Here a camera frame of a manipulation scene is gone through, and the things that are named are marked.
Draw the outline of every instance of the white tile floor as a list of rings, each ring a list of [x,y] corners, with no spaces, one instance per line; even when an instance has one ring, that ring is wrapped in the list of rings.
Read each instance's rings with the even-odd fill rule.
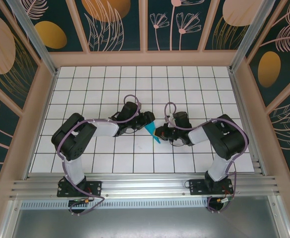
[[[73,113],[88,119],[110,117],[122,109],[127,94],[139,98],[142,112],[154,112],[156,126],[163,125],[165,103],[172,101],[178,112],[188,112],[192,126],[226,113],[242,127],[226,67],[62,67],[30,172],[63,172],[51,143],[62,122]],[[117,138],[93,138],[82,164],[85,173],[204,173],[213,156],[209,141],[172,147],[158,144],[142,129]],[[237,172],[254,172],[250,154],[235,167]]]

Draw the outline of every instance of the purple cable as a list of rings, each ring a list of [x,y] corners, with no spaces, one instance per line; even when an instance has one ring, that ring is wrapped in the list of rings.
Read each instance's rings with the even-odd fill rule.
[[[72,132],[74,132],[74,130],[77,129],[80,125],[82,125],[82,124],[84,124],[84,123],[86,123],[86,122],[98,122],[98,121],[104,122],[104,121],[107,121],[107,122],[112,122],[112,123],[126,123],[126,122],[129,122],[130,120],[132,120],[135,116],[137,116],[139,110],[141,109],[141,103],[139,102],[139,100],[138,100],[138,98],[137,98],[136,96],[134,96],[134,95],[132,95],[132,94],[128,94],[128,95],[126,95],[126,96],[124,97],[124,104],[125,104],[125,100],[126,100],[127,97],[133,97],[133,98],[135,98],[136,103],[137,103],[137,110],[136,110],[135,114],[134,114],[131,118],[129,118],[129,119],[127,119],[127,120],[122,120],[122,121],[115,121],[115,120],[110,120],[110,119],[87,119],[87,120],[83,120],[83,121],[79,122],[78,124],[76,124],[76,125],[75,125],[75,126],[74,126],[74,127],[73,127],[73,128],[72,128],[72,129],[71,129],[71,130],[66,134],[66,135],[65,135],[65,137],[61,140],[61,142],[60,142],[60,144],[59,144],[59,146],[58,146],[58,148],[57,148],[57,154],[58,154],[58,156],[62,159],[62,168],[63,168],[63,171],[64,171],[64,173],[65,173],[65,177],[66,177],[66,179],[70,182],[70,184],[71,184],[71,185],[72,185],[76,190],[78,190],[79,192],[81,192],[81,193],[87,195],[88,197],[93,197],[93,198],[99,198],[99,199],[101,199],[101,201],[99,201],[99,202],[98,202],[97,204],[95,204],[93,207],[91,207],[90,209],[85,210],[85,211],[83,211],[83,212],[81,212],[81,213],[74,213],[74,212],[72,211],[73,206],[75,206],[75,205],[78,204],[79,202],[72,204],[71,207],[70,207],[70,212],[71,212],[72,215],[80,216],[80,215],[84,215],[84,214],[87,214],[87,213],[91,212],[95,207],[97,207],[98,205],[100,205],[100,204],[105,200],[105,198],[104,198],[104,197],[101,197],[101,196],[96,196],[96,195],[93,195],[93,194],[87,193],[87,192],[81,190],[80,188],[78,188],[78,187],[74,184],[74,182],[72,181],[72,179],[70,178],[70,176],[68,175],[68,173],[67,173],[67,171],[66,171],[66,167],[65,167],[65,164],[64,164],[65,157],[64,157],[64,156],[61,154],[61,152],[60,152],[61,147],[62,147],[63,143],[65,142],[65,140],[69,137],[69,135],[70,135]]]
[[[225,174],[226,175],[229,175],[229,169],[230,169],[230,167],[232,166],[232,164],[234,163],[234,161],[239,157],[239,156],[241,156],[242,154],[244,154],[245,153],[245,151],[246,151],[246,149],[247,149],[247,137],[246,137],[246,134],[245,134],[245,132],[241,129],[241,128],[239,128],[239,126],[238,125],[236,125],[235,123],[233,123],[233,122],[231,122],[231,121],[229,121],[229,120],[226,120],[226,119],[222,119],[222,118],[216,118],[216,119],[210,119],[209,121],[207,121],[207,122],[205,122],[205,123],[202,123],[202,124],[200,124],[200,125],[198,125],[198,126],[196,126],[196,127],[194,127],[194,128],[182,128],[182,127],[179,127],[179,126],[177,126],[177,125],[175,125],[175,124],[173,124],[170,120],[169,120],[169,117],[167,116],[167,106],[168,105],[173,105],[174,106],[174,112],[173,112],[173,114],[176,112],[176,105],[175,105],[175,103],[173,103],[173,102],[168,102],[166,105],[165,105],[165,120],[166,120],[166,122],[168,122],[170,125],[172,125],[174,128],[177,128],[177,129],[180,129],[180,130],[195,130],[195,129],[197,129],[197,128],[199,128],[199,127],[201,127],[201,126],[203,126],[203,125],[205,125],[205,124],[207,124],[207,123],[209,123],[209,122],[213,122],[213,121],[223,121],[223,122],[226,122],[227,124],[230,124],[231,126],[233,126],[233,127],[235,127],[240,133],[241,133],[241,135],[243,136],[243,139],[244,139],[244,141],[245,141],[245,146],[244,146],[244,149],[239,153],[239,154],[236,154],[233,158],[232,158],[232,160],[230,161],[230,163],[229,163],[229,165],[228,165],[228,167],[226,168],[226,170],[225,170]],[[236,174],[236,170],[235,170],[235,172],[233,173],[234,174],[234,190],[233,190],[233,195],[232,195],[232,197],[234,198],[234,196],[235,196],[235,190],[236,190],[236,180],[237,180],[237,174]],[[218,212],[219,213],[219,211],[216,211],[215,209],[213,209],[212,207],[210,207],[209,206],[209,204],[210,204],[210,200],[211,200],[211,198],[212,198],[212,196],[210,196],[209,198],[208,198],[208,202],[207,202],[207,209],[210,211],[210,212]],[[231,202],[229,202],[228,203],[228,205],[222,210],[222,212],[223,211],[225,211],[227,208],[228,208],[228,206],[229,206],[229,204],[230,204]]]

